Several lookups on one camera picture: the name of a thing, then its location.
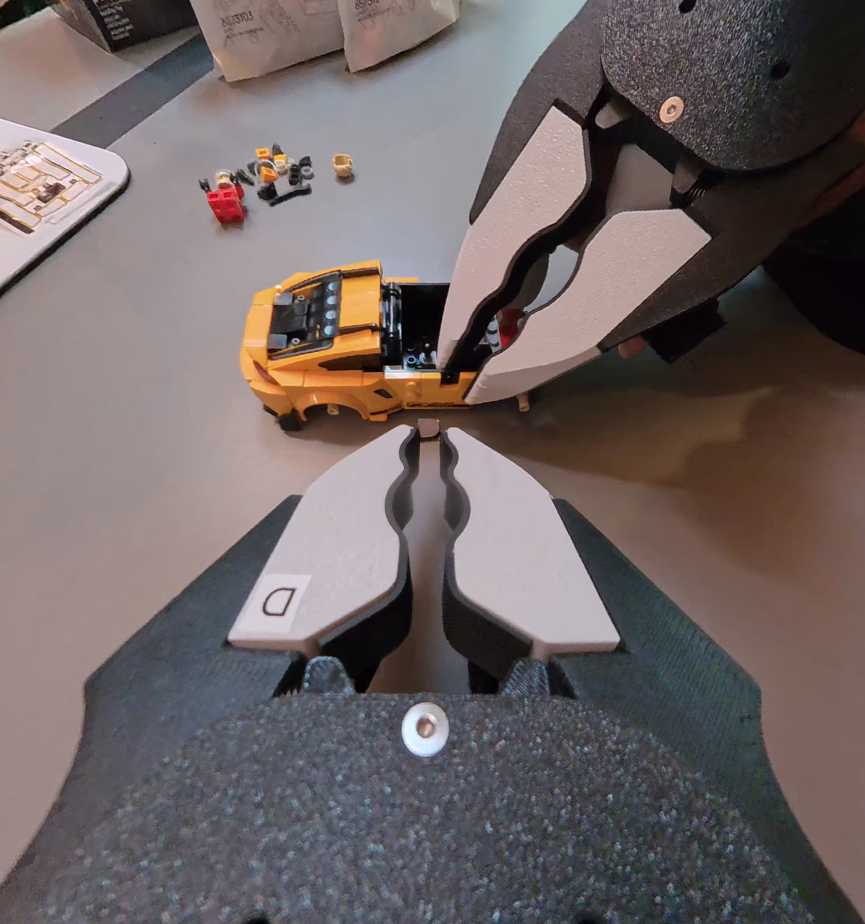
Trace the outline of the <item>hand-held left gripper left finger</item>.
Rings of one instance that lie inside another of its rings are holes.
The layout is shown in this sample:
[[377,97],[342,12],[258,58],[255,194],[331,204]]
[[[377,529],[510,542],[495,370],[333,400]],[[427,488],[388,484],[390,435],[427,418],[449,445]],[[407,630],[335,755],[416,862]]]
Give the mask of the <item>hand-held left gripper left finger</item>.
[[405,641],[413,591],[404,527],[415,429],[399,425],[316,479],[227,635],[236,648],[329,656],[367,691]]

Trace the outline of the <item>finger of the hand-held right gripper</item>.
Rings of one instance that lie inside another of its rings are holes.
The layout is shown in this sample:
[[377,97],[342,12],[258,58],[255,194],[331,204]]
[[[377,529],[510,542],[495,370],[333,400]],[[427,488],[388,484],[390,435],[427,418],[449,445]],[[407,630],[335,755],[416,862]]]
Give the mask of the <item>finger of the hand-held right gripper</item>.
[[587,148],[583,127],[549,110],[468,227],[439,330],[441,370],[463,364],[494,315],[518,299],[547,237],[587,192]]
[[516,397],[597,358],[600,342],[710,241],[681,210],[611,216],[565,288],[531,311],[516,339],[482,366],[472,403]]

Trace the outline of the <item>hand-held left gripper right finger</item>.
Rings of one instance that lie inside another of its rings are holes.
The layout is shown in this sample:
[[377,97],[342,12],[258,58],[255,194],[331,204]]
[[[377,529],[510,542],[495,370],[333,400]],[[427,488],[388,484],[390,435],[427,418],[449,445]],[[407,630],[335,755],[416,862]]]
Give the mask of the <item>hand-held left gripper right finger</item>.
[[440,438],[446,543],[442,625],[473,692],[495,691],[524,659],[611,653],[605,602],[547,489],[463,430]]

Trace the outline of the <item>yellow lego car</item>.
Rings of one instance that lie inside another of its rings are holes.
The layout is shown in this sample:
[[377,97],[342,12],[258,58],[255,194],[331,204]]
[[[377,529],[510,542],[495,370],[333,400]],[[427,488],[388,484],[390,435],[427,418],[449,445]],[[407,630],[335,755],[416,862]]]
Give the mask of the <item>yellow lego car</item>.
[[437,367],[449,283],[390,278],[379,260],[298,272],[253,297],[240,365],[264,410],[294,432],[309,410],[385,422],[403,410],[459,409],[486,359],[508,346],[521,310],[489,323],[455,372]]

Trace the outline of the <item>pile of small lego pieces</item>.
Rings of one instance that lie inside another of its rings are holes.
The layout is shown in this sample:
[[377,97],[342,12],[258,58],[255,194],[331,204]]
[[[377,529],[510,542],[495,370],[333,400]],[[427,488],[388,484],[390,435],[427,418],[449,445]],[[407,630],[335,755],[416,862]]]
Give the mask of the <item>pile of small lego pieces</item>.
[[247,164],[255,177],[258,198],[271,207],[311,194],[314,177],[310,155],[299,159],[288,156],[274,144],[256,149],[256,157]]

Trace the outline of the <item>red lego minifigure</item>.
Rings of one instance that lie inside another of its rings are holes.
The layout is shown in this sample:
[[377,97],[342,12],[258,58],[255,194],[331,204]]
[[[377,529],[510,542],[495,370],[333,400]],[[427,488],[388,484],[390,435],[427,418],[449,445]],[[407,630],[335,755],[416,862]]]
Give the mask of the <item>red lego minifigure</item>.
[[199,179],[207,205],[221,225],[241,225],[245,221],[245,192],[236,171],[220,170],[213,181]]

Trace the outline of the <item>black lego set box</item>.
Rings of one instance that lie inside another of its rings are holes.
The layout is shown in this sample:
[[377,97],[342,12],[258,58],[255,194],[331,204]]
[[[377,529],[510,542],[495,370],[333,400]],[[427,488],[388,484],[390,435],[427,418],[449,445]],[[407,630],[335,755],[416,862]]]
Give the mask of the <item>black lego set box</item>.
[[118,52],[197,25],[189,1],[51,1],[70,28]]

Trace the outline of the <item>white book stand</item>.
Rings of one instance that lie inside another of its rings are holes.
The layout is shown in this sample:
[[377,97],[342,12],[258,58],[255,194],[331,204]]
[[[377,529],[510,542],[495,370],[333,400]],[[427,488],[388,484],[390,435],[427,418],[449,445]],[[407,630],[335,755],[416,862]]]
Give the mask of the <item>white book stand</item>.
[[23,236],[0,223],[0,296],[121,195],[131,176],[126,162],[109,150],[0,119],[0,151],[25,141],[43,141],[56,147],[70,159],[101,173],[104,182],[94,199],[82,204],[60,224],[44,225],[34,235]]

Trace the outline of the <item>sticker sheet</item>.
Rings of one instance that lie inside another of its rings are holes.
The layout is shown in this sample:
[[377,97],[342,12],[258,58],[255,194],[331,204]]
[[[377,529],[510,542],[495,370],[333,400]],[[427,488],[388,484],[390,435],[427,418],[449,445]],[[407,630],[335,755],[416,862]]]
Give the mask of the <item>sticker sheet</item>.
[[43,141],[0,151],[0,223],[23,235],[58,225],[94,199],[104,177]]

